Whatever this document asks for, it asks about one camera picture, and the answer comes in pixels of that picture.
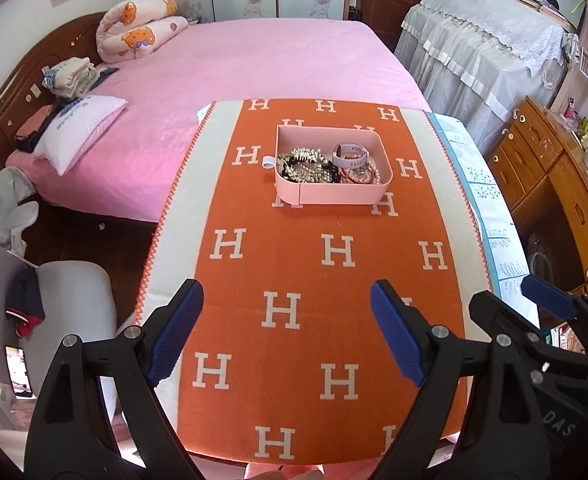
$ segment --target cartoon bear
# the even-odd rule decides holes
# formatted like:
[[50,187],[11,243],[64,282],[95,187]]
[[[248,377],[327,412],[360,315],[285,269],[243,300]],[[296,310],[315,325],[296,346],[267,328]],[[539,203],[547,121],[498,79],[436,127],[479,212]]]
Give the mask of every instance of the cartoon bear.
[[134,2],[127,2],[120,16],[120,22],[123,25],[131,25],[134,20],[136,20],[136,5],[134,5]]
[[132,50],[138,50],[143,46],[154,45],[156,38],[149,27],[137,27],[120,37]]
[[165,2],[165,7],[167,7],[167,13],[166,13],[165,17],[176,14],[176,11],[178,10],[178,5],[176,3],[176,0],[163,0],[163,1]]

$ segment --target pink bedsheet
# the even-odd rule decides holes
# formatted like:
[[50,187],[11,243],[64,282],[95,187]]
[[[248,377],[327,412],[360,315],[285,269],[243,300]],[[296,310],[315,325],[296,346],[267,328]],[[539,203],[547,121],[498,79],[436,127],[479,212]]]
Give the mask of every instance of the pink bedsheet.
[[14,152],[16,166],[50,203],[157,222],[174,176],[212,101],[323,98],[430,110],[418,86],[359,22],[260,18],[196,25],[151,56],[119,63],[91,92],[129,101],[125,112],[65,176]]

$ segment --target phone screen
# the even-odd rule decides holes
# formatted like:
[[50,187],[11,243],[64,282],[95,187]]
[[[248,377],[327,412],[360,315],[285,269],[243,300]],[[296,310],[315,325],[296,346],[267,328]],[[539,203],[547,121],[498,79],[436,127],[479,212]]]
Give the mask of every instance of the phone screen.
[[10,379],[12,380],[14,393],[17,397],[33,398],[30,380],[27,378],[23,350],[6,346],[5,355],[7,356],[7,368],[10,370]]

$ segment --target blue gripper pad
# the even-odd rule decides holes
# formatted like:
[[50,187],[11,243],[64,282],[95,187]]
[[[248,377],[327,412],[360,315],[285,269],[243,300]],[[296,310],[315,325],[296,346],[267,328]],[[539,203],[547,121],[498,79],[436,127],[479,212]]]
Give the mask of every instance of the blue gripper pad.
[[523,278],[520,283],[520,291],[528,300],[533,301],[536,306],[546,310],[557,319],[565,320],[576,317],[572,297],[533,274]]
[[174,312],[152,346],[151,363],[146,374],[152,387],[170,376],[196,320],[199,319],[203,308],[202,285],[188,280],[163,308],[173,308]]
[[396,311],[391,298],[378,283],[374,283],[370,290],[370,305],[396,366],[405,379],[410,379],[420,388],[426,377],[421,365],[421,348]]

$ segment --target pink tray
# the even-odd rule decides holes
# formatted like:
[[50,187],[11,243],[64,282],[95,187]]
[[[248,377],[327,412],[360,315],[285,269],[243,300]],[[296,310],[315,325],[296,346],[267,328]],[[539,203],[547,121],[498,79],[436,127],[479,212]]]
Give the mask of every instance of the pink tray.
[[294,148],[321,149],[330,155],[337,144],[362,144],[370,152],[380,173],[381,184],[298,184],[276,174],[276,193],[283,202],[301,204],[375,204],[392,182],[392,168],[380,137],[371,130],[321,128],[318,126],[277,126],[276,157]]

